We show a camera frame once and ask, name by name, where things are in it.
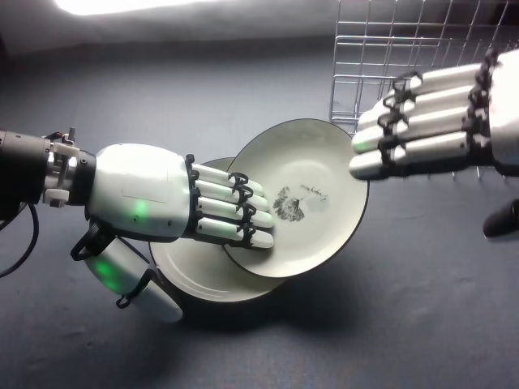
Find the plate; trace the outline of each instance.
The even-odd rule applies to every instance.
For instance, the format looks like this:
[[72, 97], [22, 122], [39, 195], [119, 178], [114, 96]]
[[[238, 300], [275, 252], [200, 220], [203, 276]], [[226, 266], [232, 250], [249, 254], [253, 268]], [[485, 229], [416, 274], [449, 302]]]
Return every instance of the plate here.
[[[226, 171], [233, 158], [204, 165]], [[271, 292], [283, 283], [244, 271], [229, 259], [223, 247], [191, 239], [151, 243], [151, 252], [162, 274], [183, 292], [206, 301], [238, 302]]]
[[261, 184], [274, 215], [274, 247], [225, 246], [239, 266], [258, 276], [291, 277], [330, 259], [353, 236], [366, 209], [369, 184], [348, 170], [354, 151], [341, 128], [298, 119], [258, 135], [229, 172]]

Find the white robotic hand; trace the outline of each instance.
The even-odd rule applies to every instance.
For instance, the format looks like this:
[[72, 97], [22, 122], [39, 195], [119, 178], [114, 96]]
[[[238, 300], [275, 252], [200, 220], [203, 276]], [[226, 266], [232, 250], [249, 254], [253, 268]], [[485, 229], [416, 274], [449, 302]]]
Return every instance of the white robotic hand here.
[[486, 165], [517, 176], [518, 91], [519, 50], [490, 49], [481, 65], [403, 75], [359, 118], [350, 172], [378, 180]]
[[260, 184], [240, 173], [194, 164], [165, 149], [118, 144], [101, 150], [89, 218], [115, 235], [171, 242], [203, 242], [268, 249], [274, 241], [268, 203]]

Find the wire rack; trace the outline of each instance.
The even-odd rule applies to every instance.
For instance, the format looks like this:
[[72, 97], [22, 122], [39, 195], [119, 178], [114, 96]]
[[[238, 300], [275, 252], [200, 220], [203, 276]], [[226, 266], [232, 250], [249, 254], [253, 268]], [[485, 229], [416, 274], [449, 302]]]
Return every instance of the wire rack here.
[[518, 20], [518, 1], [338, 0], [330, 122], [354, 134], [398, 75], [516, 49]]

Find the flower design on plate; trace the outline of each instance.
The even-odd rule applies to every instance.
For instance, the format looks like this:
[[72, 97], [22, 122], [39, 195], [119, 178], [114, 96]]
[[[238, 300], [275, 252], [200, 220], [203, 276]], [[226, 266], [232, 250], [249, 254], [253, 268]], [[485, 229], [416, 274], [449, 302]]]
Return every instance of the flower design on plate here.
[[273, 208], [282, 220], [301, 221], [305, 218], [305, 212], [323, 212], [328, 205], [328, 196], [322, 194], [319, 189], [300, 185], [296, 190], [283, 186], [277, 194]]

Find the robotic hand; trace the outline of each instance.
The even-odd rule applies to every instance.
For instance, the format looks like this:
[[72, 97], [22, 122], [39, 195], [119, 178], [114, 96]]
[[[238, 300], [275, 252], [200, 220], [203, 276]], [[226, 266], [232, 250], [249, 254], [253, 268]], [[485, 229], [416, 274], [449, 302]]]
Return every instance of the robotic hand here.
[[[519, 176], [519, 50], [483, 64], [393, 80], [392, 91], [358, 120], [351, 174], [360, 180], [493, 166]], [[488, 237], [519, 229], [519, 201], [491, 216]]]
[[71, 251], [113, 292], [173, 322], [182, 317], [181, 302], [153, 263], [124, 241], [172, 242], [189, 237], [219, 245], [268, 249], [273, 226], [260, 184], [241, 173], [194, 164], [159, 147], [109, 146], [96, 156], [75, 147], [75, 131], [45, 138], [0, 130], [0, 230], [28, 204], [34, 221], [30, 255], [37, 239], [33, 204], [85, 207], [89, 230]]

